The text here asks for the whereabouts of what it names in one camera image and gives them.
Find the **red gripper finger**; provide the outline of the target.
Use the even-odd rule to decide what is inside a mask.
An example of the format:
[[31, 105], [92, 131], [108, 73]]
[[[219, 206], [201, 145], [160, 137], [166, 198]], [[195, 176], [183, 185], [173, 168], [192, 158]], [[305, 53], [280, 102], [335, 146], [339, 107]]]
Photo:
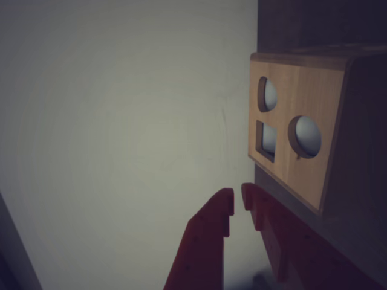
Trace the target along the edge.
[[383, 288], [265, 190], [245, 183], [241, 192], [284, 289]]
[[233, 215], [233, 189], [223, 188], [189, 219], [164, 289], [223, 289], [224, 238]]

